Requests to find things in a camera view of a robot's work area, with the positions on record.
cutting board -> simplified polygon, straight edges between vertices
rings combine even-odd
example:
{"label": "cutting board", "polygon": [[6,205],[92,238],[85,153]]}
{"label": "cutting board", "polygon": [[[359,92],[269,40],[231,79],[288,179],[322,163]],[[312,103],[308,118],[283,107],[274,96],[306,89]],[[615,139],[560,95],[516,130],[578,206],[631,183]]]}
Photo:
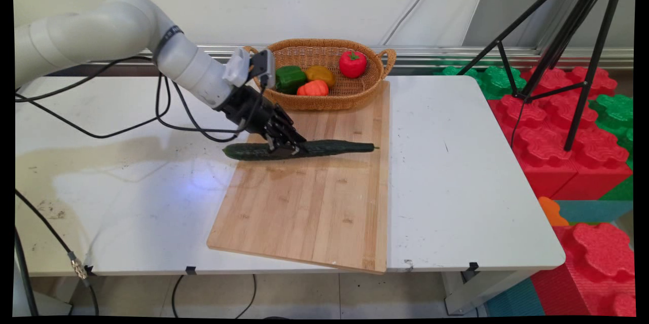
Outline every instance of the cutting board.
{"label": "cutting board", "polygon": [[[370,153],[237,164],[209,248],[384,273],[389,83],[360,109],[292,111],[307,140],[373,143]],[[248,143],[264,143],[251,135]]]}

wicker basket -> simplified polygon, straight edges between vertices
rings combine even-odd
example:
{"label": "wicker basket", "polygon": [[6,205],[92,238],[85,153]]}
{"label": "wicker basket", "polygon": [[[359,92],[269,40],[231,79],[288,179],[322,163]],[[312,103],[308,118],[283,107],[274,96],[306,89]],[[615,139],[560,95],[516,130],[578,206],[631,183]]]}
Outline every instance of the wicker basket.
{"label": "wicker basket", "polygon": [[[253,47],[244,49],[257,53]],[[336,76],[336,85],[327,96],[286,95],[275,90],[266,90],[264,95],[277,102],[285,110],[344,110],[365,104],[380,89],[381,81],[390,73],[396,61],[396,52],[385,49],[376,54],[368,47],[348,40],[327,39],[290,39],[283,40],[268,47],[275,56],[275,67],[298,65],[306,70],[312,65],[327,67]],[[343,76],[338,68],[338,61],[343,52],[358,51],[367,58],[367,68],[361,77],[351,79]],[[387,66],[381,60],[387,53]]]}

yellow bell pepper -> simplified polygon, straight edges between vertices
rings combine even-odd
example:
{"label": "yellow bell pepper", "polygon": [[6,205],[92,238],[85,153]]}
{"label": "yellow bell pepper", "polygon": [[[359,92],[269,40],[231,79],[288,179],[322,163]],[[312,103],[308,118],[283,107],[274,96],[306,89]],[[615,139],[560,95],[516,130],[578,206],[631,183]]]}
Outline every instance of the yellow bell pepper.
{"label": "yellow bell pepper", "polygon": [[327,87],[329,87],[329,89],[331,89],[331,87],[336,84],[336,77],[334,77],[334,73],[332,73],[331,70],[323,67],[322,65],[312,65],[308,67],[308,69],[306,69],[304,73],[306,74],[306,79],[309,82],[320,79],[327,84]]}

red tomato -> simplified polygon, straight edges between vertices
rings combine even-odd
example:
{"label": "red tomato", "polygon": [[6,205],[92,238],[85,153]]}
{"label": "red tomato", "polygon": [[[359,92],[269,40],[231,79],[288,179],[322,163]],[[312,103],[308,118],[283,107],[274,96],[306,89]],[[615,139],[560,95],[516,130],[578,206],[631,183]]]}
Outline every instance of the red tomato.
{"label": "red tomato", "polygon": [[366,69],[367,59],[358,51],[346,51],[338,61],[340,72],[348,78],[360,77]]}

black tripod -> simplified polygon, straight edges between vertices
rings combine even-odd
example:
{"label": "black tripod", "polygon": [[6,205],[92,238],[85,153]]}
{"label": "black tripod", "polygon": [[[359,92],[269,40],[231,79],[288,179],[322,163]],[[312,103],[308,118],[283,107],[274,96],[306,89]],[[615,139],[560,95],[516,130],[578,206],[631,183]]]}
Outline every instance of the black tripod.
{"label": "black tripod", "polygon": [[[535,10],[537,10],[541,5],[543,5],[545,1],[547,0],[537,0],[533,5],[531,5],[531,7],[529,7],[525,12],[523,12],[523,14],[518,19],[516,19],[516,21],[510,24],[510,26],[508,26],[505,29],[505,31],[503,31],[500,35],[498,35],[495,40],[493,40],[489,45],[487,45],[485,49],[483,49],[473,60],[471,60],[457,74],[463,75],[464,73],[466,73],[469,69],[471,69],[471,67],[476,65],[476,63],[478,63],[478,61],[480,61],[480,59],[482,59],[489,51],[491,51],[494,47],[497,46],[498,51],[500,52],[500,56],[502,58],[503,65],[505,66],[505,71],[507,72],[507,77],[509,78],[510,85],[512,86],[512,96],[517,98],[522,98],[523,100],[523,104],[521,106],[521,114],[522,114],[522,107],[524,107],[526,103],[532,102],[533,100],[536,100],[538,98],[556,95],[557,93],[574,90],[575,88],[581,88],[582,92],[580,93],[579,100],[577,102],[577,107],[574,111],[574,116],[572,118],[572,123],[570,124],[568,138],[566,139],[566,143],[564,145],[564,149],[566,151],[570,151],[570,149],[572,148],[572,142],[574,141],[575,134],[577,133],[577,128],[579,127],[579,122],[582,118],[582,112],[584,111],[584,107],[586,107],[586,100],[588,98],[588,93],[591,91],[591,85],[593,83],[595,70],[597,68],[597,64],[600,61],[600,56],[602,55],[604,42],[606,40],[606,36],[608,35],[610,23],[612,22],[612,17],[615,14],[615,8],[617,7],[618,0],[609,0],[609,3],[606,7],[606,12],[604,13],[604,17],[602,19],[602,26],[600,27],[599,34],[597,35],[597,40],[595,42],[595,47],[593,49],[593,56],[591,56],[591,61],[588,66],[588,72],[586,72],[586,78],[584,79],[584,81],[563,88],[559,88],[558,90],[553,90],[553,91],[542,93],[540,95],[531,96],[531,94],[534,92],[534,89],[538,85],[538,82],[542,78],[545,70],[548,68],[554,69],[555,65],[559,61],[559,58],[561,58],[561,54],[563,54],[563,51],[565,51],[566,47],[568,46],[568,43],[570,42],[570,38],[572,38],[575,31],[577,31],[579,26],[586,19],[587,15],[589,14],[591,9],[597,2],[597,0],[578,0],[572,12],[570,12],[570,14],[568,15],[568,18],[566,19],[565,23],[563,23],[563,26],[561,26],[561,29],[557,33],[556,37],[554,37],[554,39],[552,40],[547,51],[545,52],[545,54],[543,54],[542,58],[538,62],[536,70],[534,70],[534,73],[529,78],[527,85],[521,91],[519,91],[517,90],[516,85],[514,83],[512,71],[510,70],[510,63],[507,60],[507,55],[505,54],[505,48],[502,46],[502,40],[505,39],[505,37],[509,35],[510,32],[512,32],[515,28],[517,28],[517,26],[519,26],[523,21],[525,21],[525,19],[527,19],[529,15],[531,15]],[[516,129],[514,128],[514,131],[512,132],[512,143],[513,143],[515,131]]]}

